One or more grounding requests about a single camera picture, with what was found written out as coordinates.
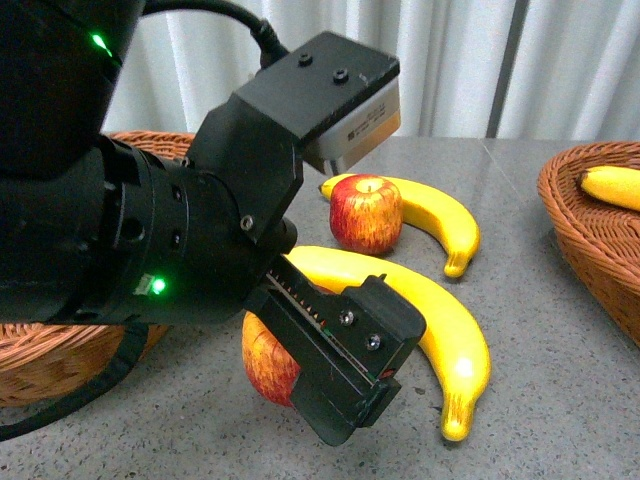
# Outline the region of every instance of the black plastic housing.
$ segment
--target black plastic housing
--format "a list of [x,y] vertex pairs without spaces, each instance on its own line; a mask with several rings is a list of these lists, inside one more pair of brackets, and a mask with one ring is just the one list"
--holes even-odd
[[55,178],[95,144],[143,7],[2,2],[0,175]]

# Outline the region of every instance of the green led light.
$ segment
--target green led light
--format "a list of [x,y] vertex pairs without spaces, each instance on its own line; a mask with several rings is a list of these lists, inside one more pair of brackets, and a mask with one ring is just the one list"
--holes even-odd
[[104,39],[96,34],[91,35],[91,38],[93,40],[93,43],[95,43],[96,45],[98,45],[100,48],[102,48],[105,52],[107,52],[109,54],[110,57],[113,57],[113,54],[111,53],[111,50],[109,50],[107,48],[107,44],[104,43]]
[[167,288],[167,282],[162,278],[156,278],[151,284],[151,291],[156,295],[160,295]]

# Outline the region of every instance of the black cable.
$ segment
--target black cable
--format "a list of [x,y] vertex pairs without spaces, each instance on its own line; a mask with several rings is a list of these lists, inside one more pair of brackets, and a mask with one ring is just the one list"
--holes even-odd
[[266,19],[259,19],[249,10],[226,0],[148,0],[142,15],[170,10],[205,10],[231,17],[246,25],[260,47],[260,65],[267,68],[286,56],[289,51],[280,43],[276,32]]
[[148,334],[148,325],[134,323],[126,326],[116,353],[104,370],[44,410],[18,423],[0,425],[0,442],[26,435],[50,425],[107,393],[133,370],[144,351]]

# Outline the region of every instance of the screw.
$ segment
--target screw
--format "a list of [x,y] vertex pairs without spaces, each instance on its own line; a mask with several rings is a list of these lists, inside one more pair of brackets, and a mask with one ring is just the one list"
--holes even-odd
[[313,56],[308,53],[301,53],[298,57],[298,65],[301,67],[308,67],[313,63]]
[[171,248],[177,250],[180,247],[180,241],[182,240],[182,235],[177,230],[173,232],[171,236]]
[[333,72],[333,83],[342,85],[349,80],[349,71],[346,68],[339,68]]
[[171,190],[173,192],[173,199],[177,202],[182,203],[182,192],[180,191],[180,188],[172,185]]
[[248,232],[253,228],[253,223],[254,223],[253,217],[251,215],[245,215],[240,220],[240,228],[245,232]]
[[380,338],[380,335],[378,335],[377,333],[372,333],[367,337],[366,344],[367,344],[367,350],[372,352],[380,348],[380,345],[382,344],[382,339]]
[[353,325],[356,317],[351,310],[344,311],[340,314],[340,323],[345,327]]

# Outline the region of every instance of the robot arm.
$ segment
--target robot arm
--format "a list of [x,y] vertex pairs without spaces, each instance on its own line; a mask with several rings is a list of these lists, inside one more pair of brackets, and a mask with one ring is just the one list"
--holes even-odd
[[[210,3],[227,4],[146,8]],[[0,319],[209,323],[248,308],[302,367],[294,406],[340,444],[397,393],[393,373],[424,320],[378,278],[342,295],[315,289],[282,256],[297,237],[284,214],[303,161],[336,173],[397,128],[398,62],[331,33],[287,54],[267,29],[261,41],[276,48],[263,70],[207,115],[181,166],[99,134],[144,8],[2,7]],[[388,348],[320,328],[345,309]]]

